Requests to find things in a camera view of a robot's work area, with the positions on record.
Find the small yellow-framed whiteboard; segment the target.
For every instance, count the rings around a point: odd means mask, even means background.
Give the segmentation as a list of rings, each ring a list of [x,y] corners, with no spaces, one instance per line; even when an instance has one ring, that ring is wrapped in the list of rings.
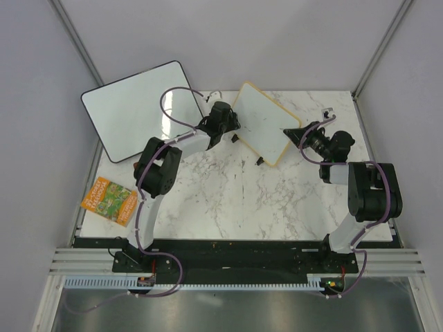
[[[289,146],[283,133],[300,128],[301,119],[250,82],[243,83],[233,104],[239,139],[270,167],[276,166]]]

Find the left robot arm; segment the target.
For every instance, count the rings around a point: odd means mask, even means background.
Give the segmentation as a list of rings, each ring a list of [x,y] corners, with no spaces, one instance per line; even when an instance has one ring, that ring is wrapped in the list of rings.
[[[128,264],[144,272],[152,264],[147,249],[154,241],[154,226],[162,200],[177,179],[182,160],[217,145],[222,136],[240,128],[237,114],[229,103],[216,101],[208,116],[196,128],[171,140],[150,138],[134,168],[138,207],[128,244],[134,248]]]

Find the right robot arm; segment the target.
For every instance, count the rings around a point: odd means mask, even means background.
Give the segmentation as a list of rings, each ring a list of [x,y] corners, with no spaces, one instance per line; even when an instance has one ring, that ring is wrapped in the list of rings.
[[[320,122],[282,131],[305,160],[319,166],[319,178],[324,183],[347,187],[348,213],[337,229],[321,241],[316,253],[318,267],[328,273],[341,267],[358,271],[352,260],[361,240],[371,229],[401,214],[403,202],[394,166],[349,162],[353,137],[346,131],[337,131],[329,138]]]

